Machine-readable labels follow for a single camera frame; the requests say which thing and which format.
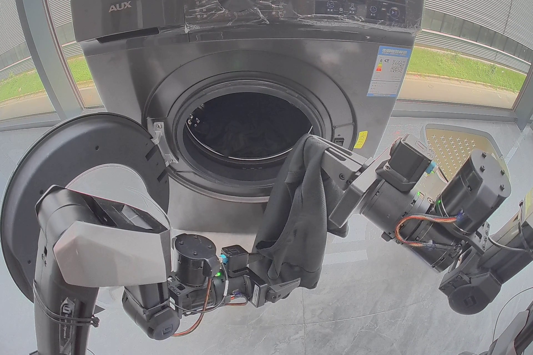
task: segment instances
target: washing machine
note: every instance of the washing machine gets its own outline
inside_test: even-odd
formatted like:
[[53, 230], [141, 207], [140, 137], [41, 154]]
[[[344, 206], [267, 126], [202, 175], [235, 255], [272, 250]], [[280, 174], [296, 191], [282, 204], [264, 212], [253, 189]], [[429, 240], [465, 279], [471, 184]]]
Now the washing machine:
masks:
[[264, 203], [305, 133], [372, 156], [424, 0], [71, 0], [103, 104], [178, 191]]

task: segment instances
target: window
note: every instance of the window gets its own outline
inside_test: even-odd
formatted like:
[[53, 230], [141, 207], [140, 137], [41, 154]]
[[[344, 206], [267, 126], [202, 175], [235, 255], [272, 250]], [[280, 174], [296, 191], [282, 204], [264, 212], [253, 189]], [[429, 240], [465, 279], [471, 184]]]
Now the window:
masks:
[[424, 9], [424, 14], [422, 15], [422, 27], [429, 29], [431, 26], [431, 20], [433, 19], [433, 11], [431, 9]]
[[496, 33], [489, 28], [481, 27], [477, 41], [483, 45], [491, 45], [492, 40], [494, 39], [494, 34]]
[[514, 41], [510, 38], [507, 39], [505, 42], [505, 46], [503, 48], [504, 52], [510, 53], [511, 55], [514, 55], [516, 51], [516, 47], [518, 46], [518, 42]]
[[440, 27], [443, 24], [444, 13], [435, 12], [433, 14], [433, 19], [431, 20], [430, 30], [440, 31]]
[[443, 26], [441, 27], [440, 31], [445, 34], [451, 34], [451, 29], [454, 25], [455, 18], [451, 15], [445, 15], [443, 20]]
[[529, 49], [524, 45], [518, 44], [518, 46], [516, 47], [515, 56], [518, 56], [520, 59], [526, 60], [529, 57]]
[[463, 30], [461, 31], [461, 37], [476, 41], [480, 29], [481, 26], [472, 22], [465, 21], [465, 23], [463, 24]]
[[461, 36], [461, 30], [463, 29], [463, 23], [464, 20], [461, 18], [456, 18], [454, 21], [454, 25], [451, 27], [451, 34], [453, 36], [460, 37]]
[[496, 33], [491, 46], [494, 47], [495, 49], [503, 50], [506, 41], [507, 41], [507, 37], [505, 37], [503, 34]]

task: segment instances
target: black cloth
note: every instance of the black cloth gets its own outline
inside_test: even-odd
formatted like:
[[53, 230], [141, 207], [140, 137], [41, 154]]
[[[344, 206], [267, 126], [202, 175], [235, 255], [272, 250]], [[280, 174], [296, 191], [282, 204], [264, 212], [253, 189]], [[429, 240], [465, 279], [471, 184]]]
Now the black cloth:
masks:
[[252, 269], [267, 271], [271, 283], [300, 278], [300, 286], [315, 288], [324, 259], [327, 233], [345, 237], [328, 221], [343, 192], [321, 167], [328, 145], [304, 135], [281, 168], [254, 242], [254, 253], [265, 256]]

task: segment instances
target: washing machine drum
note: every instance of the washing machine drum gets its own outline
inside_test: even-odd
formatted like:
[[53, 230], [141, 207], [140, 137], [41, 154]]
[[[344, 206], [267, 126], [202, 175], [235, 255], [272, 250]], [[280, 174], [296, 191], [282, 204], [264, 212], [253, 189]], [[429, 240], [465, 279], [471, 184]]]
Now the washing machine drum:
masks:
[[196, 108], [187, 120], [195, 144], [214, 159], [261, 162], [284, 159], [313, 126], [288, 101], [264, 93], [230, 93]]

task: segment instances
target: washing machine door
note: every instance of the washing machine door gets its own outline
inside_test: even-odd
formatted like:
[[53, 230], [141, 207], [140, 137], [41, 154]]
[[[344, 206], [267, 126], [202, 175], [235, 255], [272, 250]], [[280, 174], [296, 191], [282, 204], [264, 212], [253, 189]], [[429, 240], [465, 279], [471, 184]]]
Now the washing machine door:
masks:
[[95, 113], [51, 128], [23, 155], [6, 187], [0, 216], [2, 251], [11, 277], [33, 300], [40, 227], [35, 204], [51, 186], [69, 186], [105, 164], [128, 168], [164, 212], [169, 208], [165, 161], [150, 134], [118, 114]]

